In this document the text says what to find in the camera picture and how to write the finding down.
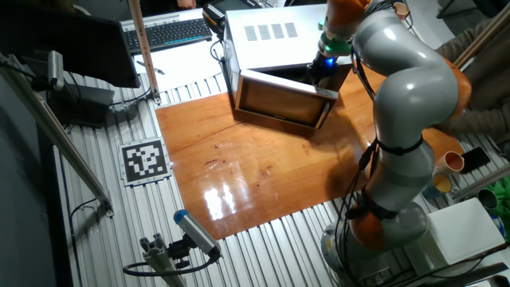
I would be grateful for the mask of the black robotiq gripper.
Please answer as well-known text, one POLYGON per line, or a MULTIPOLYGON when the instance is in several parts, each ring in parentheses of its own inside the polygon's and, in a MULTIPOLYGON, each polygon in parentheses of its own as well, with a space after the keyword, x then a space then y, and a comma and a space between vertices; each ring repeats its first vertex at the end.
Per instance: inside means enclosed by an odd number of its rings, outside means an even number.
POLYGON ((307 64, 307 81, 319 88, 339 88, 337 79, 338 65, 336 57, 326 57, 317 54, 316 58, 307 64))

